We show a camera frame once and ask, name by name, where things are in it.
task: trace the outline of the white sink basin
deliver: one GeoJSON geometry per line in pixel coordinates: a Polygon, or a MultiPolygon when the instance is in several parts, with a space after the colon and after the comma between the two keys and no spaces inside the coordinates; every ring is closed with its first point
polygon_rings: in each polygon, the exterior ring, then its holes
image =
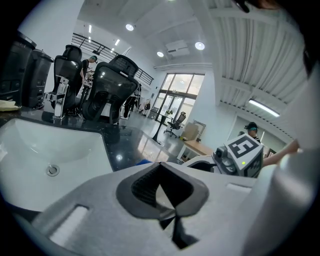
{"type": "Polygon", "coordinates": [[[82,183],[107,173],[112,168],[99,133],[21,119],[0,128],[0,190],[14,206],[42,212],[82,183]],[[56,176],[47,174],[50,165],[58,166],[56,176]]]}

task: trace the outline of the railing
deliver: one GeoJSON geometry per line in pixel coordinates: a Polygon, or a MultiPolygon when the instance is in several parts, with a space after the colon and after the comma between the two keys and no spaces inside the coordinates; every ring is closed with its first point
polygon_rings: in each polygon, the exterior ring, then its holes
{"type": "MultiPolygon", "coordinates": [[[[100,57],[106,59],[107,62],[110,62],[114,59],[114,57],[119,55],[117,52],[112,51],[109,47],[76,33],[73,33],[72,35],[71,44],[92,52],[95,55],[99,55],[100,57]]],[[[142,80],[147,85],[151,85],[153,81],[153,78],[146,72],[144,72],[141,68],[139,68],[134,78],[142,80]]]]}

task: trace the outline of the black office chair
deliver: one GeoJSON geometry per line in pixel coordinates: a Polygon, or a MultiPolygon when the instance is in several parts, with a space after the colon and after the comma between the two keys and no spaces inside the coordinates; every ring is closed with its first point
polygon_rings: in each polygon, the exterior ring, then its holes
{"type": "Polygon", "coordinates": [[[186,119],[186,112],[181,112],[179,118],[175,122],[167,122],[170,125],[170,130],[165,130],[163,133],[170,133],[170,137],[174,135],[176,138],[178,137],[175,135],[172,130],[179,130],[181,127],[181,123],[186,119]]]}
{"type": "Polygon", "coordinates": [[[100,62],[93,75],[90,96],[82,104],[83,117],[87,120],[117,123],[122,104],[139,87],[139,83],[133,78],[138,69],[131,59],[122,55],[116,56],[110,63],[100,62]]]}
{"type": "Polygon", "coordinates": [[[54,59],[54,88],[57,92],[61,77],[69,80],[69,89],[64,101],[63,112],[67,113],[77,107],[79,100],[77,94],[81,88],[80,71],[82,69],[82,52],[77,46],[68,44],[65,46],[63,55],[58,55],[54,59]]]}

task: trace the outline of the recessed light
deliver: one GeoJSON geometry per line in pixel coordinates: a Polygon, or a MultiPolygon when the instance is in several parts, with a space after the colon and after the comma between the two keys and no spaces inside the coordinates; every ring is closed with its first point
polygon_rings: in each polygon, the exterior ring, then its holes
{"type": "Polygon", "coordinates": [[[264,111],[267,111],[268,113],[275,116],[276,118],[280,116],[280,114],[277,113],[276,111],[272,110],[271,108],[267,107],[266,105],[263,105],[262,103],[254,100],[254,99],[250,99],[249,103],[263,109],[264,111]]]}
{"type": "Polygon", "coordinates": [[[203,42],[196,42],[195,43],[195,48],[198,50],[202,51],[205,48],[205,44],[203,42]]]}
{"type": "Polygon", "coordinates": [[[130,25],[130,24],[125,25],[125,28],[126,28],[127,30],[129,30],[129,31],[132,31],[132,30],[135,29],[134,26],[132,26],[132,25],[130,25]]]}

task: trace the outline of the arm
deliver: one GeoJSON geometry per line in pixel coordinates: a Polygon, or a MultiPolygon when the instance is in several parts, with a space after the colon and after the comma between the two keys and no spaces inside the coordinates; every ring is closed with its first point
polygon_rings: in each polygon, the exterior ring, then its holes
{"type": "Polygon", "coordinates": [[[292,154],[297,152],[298,148],[299,148],[299,144],[298,144],[298,141],[295,139],[293,142],[288,144],[280,152],[275,153],[274,155],[268,158],[265,158],[263,160],[263,167],[277,164],[286,154],[292,154]]]}
{"type": "Polygon", "coordinates": [[[82,82],[84,83],[85,82],[85,77],[84,77],[84,69],[83,68],[81,68],[80,76],[82,77],[82,82]]]}

